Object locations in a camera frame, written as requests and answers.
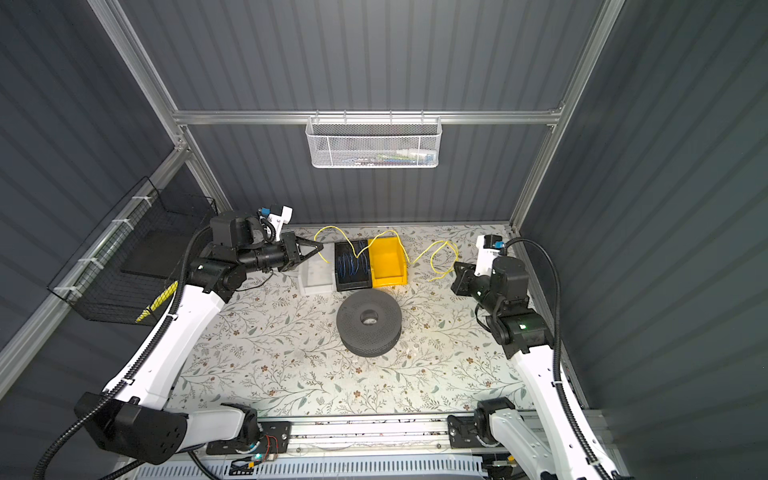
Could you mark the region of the grey perforated cable spool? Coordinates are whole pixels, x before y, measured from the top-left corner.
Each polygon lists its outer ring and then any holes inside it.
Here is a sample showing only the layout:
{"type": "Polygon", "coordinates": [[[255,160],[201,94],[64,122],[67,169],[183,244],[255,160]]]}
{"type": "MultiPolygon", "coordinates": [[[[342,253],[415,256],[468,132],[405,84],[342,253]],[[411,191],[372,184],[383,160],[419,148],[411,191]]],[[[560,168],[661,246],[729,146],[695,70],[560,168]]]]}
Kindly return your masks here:
{"type": "Polygon", "coordinates": [[[402,325],[402,311],[396,299],[373,289],[350,295],[336,316],[343,345],[364,358],[379,357],[392,350],[400,339],[402,325]]]}

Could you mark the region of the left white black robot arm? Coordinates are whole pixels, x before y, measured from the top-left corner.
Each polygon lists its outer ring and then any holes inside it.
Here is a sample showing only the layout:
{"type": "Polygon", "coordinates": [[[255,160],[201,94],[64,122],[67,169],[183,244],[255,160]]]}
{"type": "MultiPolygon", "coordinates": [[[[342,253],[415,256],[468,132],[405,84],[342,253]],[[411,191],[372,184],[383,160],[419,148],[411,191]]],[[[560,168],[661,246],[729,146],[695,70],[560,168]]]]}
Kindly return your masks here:
{"type": "Polygon", "coordinates": [[[80,398],[76,421],[43,453],[33,478],[45,478],[56,454],[82,429],[99,448],[132,458],[115,477],[178,453],[193,456],[211,442],[234,442],[247,454],[258,449],[265,435],[251,407],[225,403],[181,413],[166,404],[191,350],[248,273],[291,271],[322,251],[322,243],[284,230],[289,220],[267,210],[257,215],[229,211],[191,236],[169,306],[104,389],[80,398]]]}

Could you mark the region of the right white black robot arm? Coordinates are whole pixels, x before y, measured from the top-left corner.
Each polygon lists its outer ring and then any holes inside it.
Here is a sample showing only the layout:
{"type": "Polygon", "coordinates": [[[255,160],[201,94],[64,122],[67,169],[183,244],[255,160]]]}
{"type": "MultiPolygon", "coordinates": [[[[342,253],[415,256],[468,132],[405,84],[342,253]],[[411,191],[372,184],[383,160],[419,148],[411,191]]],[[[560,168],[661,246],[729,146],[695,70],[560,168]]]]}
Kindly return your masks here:
{"type": "Polygon", "coordinates": [[[560,318],[546,321],[530,307],[530,276],[510,255],[522,238],[480,235],[473,263],[456,262],[451,289],[471,297],[477,324],[499,345],[530,394],[544,435],[538,437],[506,397],[480,401],[474,428],[483,445],[501,446],[529,479],[620,479],[562,368],[560,318]]]}

